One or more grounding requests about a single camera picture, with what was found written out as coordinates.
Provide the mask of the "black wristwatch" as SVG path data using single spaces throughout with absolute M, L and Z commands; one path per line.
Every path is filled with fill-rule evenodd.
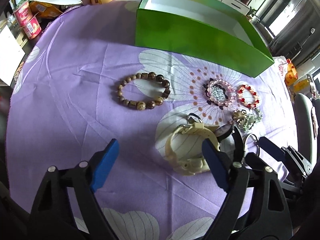
M 227 138 L 232 137 L 232 160 L 240 162 L 242 164 L 244 163 L 245 146 L 242 140 L 241 133 L 237 127 L 231 124 L 227 124 L 218 128 L 214 128 L 213 126 L 204 126 L 204 128 L 207 128 L 213 133 L 214 137 L 217 139 L 217 142 L 219 143 L 219 146 L 221 146 L 221 143 L 225 141 Z

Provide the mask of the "purple floral tablecloth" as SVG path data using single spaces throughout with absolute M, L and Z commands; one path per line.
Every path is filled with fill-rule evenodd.
M 212 174 L 176 173 L 165 142 L 189 113 L 224 125 L 233 108 L 210 106 L 203 84 L 219 77 L 257 92 L 263 119 L 252 132 L 297 147 L 282 59 L 251 78 L 197 58 L 135 46 L 141 0 L 72 9 L 42 34 L 11 97 L 6 135 L 12 199 L 30 211 L 48 167 L 71 168 L 111 139 L 119 157 L 95 196 L 120 239 L 196 239 L 225 192 Z

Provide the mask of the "black cord bangle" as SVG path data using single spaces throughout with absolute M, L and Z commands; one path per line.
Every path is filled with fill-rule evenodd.
M 258 157 L 260 156 L 260 146 L 258 145 L 258 137 L 255 134 L 249 133 L 248 135 L 246 135 L 244 140 L 244 147 L 246 153 L 249 153 L 249 150 L 254 147 L 255 155 L 257 155 Z

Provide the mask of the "green cardboard box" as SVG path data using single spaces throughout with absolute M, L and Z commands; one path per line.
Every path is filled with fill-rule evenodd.
M 192 56 L 250 77 L 274 63 L 248 19 L 217 0 L 141 0 L 135 45 Z

